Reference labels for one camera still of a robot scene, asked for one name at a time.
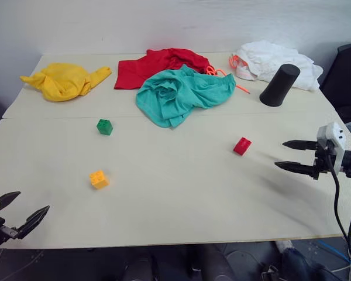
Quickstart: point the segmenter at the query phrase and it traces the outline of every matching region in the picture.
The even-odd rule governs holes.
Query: lego block
[[[103,135],[109,136],[113,131],[112,123],[109,120],[100,119],[96,127]]]
[[[102,189],[103,187],[109,184],[109,181],[106,179],[102,170],[98,170],[97,172],[92,173],[90,175],[90,179],[91,179],[91,184],[96,189]]]
[[[234,147],[234,151],[239,155],[243,155],[245,154],[246,150],[250,145],[251,145],[251,141],[249,141],[246,138],[241,138],[239,142],[236,144],[236,146]]]

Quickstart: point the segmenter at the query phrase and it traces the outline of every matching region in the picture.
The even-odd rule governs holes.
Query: crumpled fabric
[[[207,58],[187,49],[147,50],[147,55],[138,60],[121,60],[115,89],[140,88],[144,81],[166,69],[180,69],[183,64],[199,73],[206,73],[210,65]]]
[[[111,74],[107,66],[88,73],[83,67],[69,63],[52,63],[31,77],[20,79],[37,88],[49,101],[67,101],[85,95]]]
[[[146,80],[136,95],[136,105],[156,125],[177,127],[195,107],[210,108],[225,102],[235,85],[231,74],[220,78],[183,65],[180,70],[164,70]]]
[[[317,78],[323,72],[322,67],[295,49],[262,40],[242,45],[236,54],[242,60],[236,68],[239,78],[270,82],[282,64],[290,63],[300,69],[293,87],[315,91],[320,86]]]

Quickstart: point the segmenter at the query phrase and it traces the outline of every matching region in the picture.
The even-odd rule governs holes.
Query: blue cable
[[[345,256],[343,253],[339,252],[336,248],[334,248],[333,246],[330,246],[329,244],[325,243],[322,240],[318,240],[317,242],[319,242],[321,245],[327,247],[329,250],[333,251],[334,253],[338,254],[339,256],[341,256],[346,262],[348,262],[349,264],[351,264],[350,259]]]

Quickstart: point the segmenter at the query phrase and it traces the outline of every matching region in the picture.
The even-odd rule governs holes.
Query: orange lego block
[[[91,184],[96,189],[102,189],[109,184],[102,170],[98,170],[95,173],[90,174]]]

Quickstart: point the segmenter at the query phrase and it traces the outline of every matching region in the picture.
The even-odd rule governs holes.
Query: red cloth
[[[121,60],[118,63],[118,78],[115,89],[140,88],[144,81],[165,69],[180,69],[183,64],[199,73],[209,66],[207,58],[186,49],[147,50],[147,55],[138,60]]]

